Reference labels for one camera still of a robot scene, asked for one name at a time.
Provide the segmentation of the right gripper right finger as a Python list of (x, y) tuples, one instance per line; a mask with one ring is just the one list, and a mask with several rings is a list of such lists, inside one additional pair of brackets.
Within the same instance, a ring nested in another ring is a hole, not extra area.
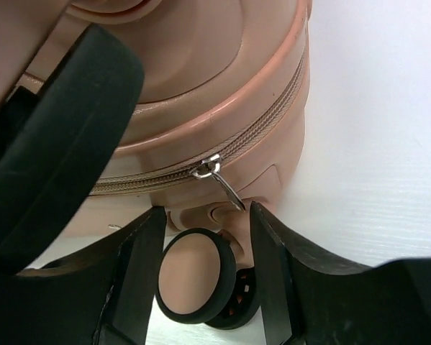
[(268, 344), (431, 344), (431, 258), (369, 267), (250, 207)]

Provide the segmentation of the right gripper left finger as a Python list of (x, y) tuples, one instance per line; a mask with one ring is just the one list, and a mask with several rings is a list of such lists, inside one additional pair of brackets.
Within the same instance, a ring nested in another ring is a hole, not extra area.
[(153, 207), (40, 269), (0, 272), (0, 344), (144, 344), (165, 225)]

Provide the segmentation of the pink hard-shell suitcase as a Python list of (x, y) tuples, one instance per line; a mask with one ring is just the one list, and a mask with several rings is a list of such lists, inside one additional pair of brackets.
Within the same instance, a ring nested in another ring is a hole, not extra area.
[(0, 272), (165, 210), (153, 302), (256, 313), (250, 207), (304, 144), (310, 1), (0, 1)]

